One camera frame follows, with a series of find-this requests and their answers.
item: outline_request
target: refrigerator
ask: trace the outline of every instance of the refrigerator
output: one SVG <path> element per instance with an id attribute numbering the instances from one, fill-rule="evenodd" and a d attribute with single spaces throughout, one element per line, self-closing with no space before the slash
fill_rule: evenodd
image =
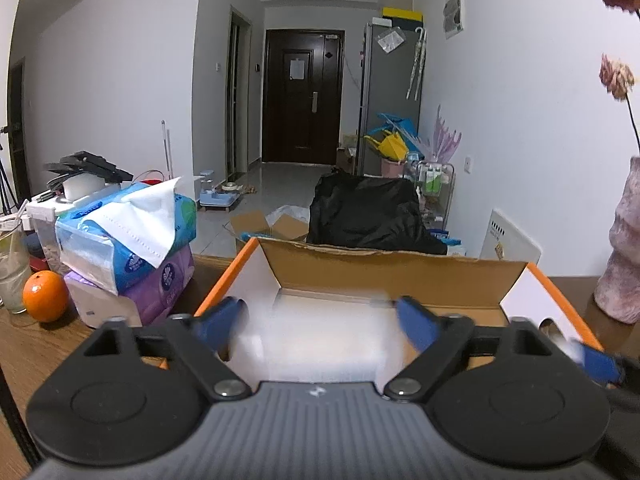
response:
<path id="1" fill-rule="evenodd" d="M 385 121 L 380 113 L 411 119 L 416 129 L 420 118 L 422 85 L 418 100 L 414 100 L 415 86 L 409 99 L 411 71 L 414 67 L 415 46 L 420 39 L 418 32 L 403 30 L 406 41 L 388 54 L 376 41 L 376 36 L 389 30 L 381 25 L 367 24 L 364 34 L 364 60 L 362 64 L 362 87 L 360 93 L 360 124 L 358 126 L 358 147 L 356 150 L 356 174 L 381 174 L 380 156 L 371 149 L 364 136 L 382 126 Z"/>

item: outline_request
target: yellow bag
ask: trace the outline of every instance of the yellow bag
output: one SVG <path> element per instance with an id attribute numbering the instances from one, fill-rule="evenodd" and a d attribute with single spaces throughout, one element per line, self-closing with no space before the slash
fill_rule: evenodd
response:
<path id="1" fill-rule="evenodd" d="M 371 136 L 365 136 L 364 138 L 367 139 L 382 155 L 386 156 L 386 158 L 390 158 L 391 160 L 403 160 L 406 157 L 406 154 L 409 153 L 409 149 L 404 143 L 404 140 L 402 140 L 400 134 L 398 132 L 392 134 L 388 130 L 384 130 L 383 132 L 386 137 L 382 142 Z"/>

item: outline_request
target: ceramic vase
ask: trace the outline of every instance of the ceramic vase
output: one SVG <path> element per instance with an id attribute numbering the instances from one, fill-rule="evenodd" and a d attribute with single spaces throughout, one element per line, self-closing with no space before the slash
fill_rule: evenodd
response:
<path id="1" fill-rule="evenodd" d="M 631 159 L 625 192 L 609 232 L 613 254 L 594 298 L 608 316 L 622 323 L 640 321 L 640 156 Z"/>

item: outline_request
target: black plastic bag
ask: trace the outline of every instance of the black plastic bag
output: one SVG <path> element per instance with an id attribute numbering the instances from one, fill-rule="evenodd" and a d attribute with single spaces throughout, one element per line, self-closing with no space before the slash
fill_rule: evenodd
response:
<path id="1" fill-rule="evenodd" d="M 447 254 L 420 218 L 413 184 L 404 178 L 370 178 L 334 170 L 316 185 L 310 209 L 311 244 Z"/>

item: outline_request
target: orange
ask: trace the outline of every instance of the orange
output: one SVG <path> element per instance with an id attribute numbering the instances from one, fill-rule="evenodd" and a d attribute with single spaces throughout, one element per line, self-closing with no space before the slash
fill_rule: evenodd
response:
<path id="1" fill-rule="evenodd" d="M 51 323 L 60 319 L 69 302 L 65 280 L 52 270 L 36 272 L 24 284 L 22 302 L 36 321 Z"/>

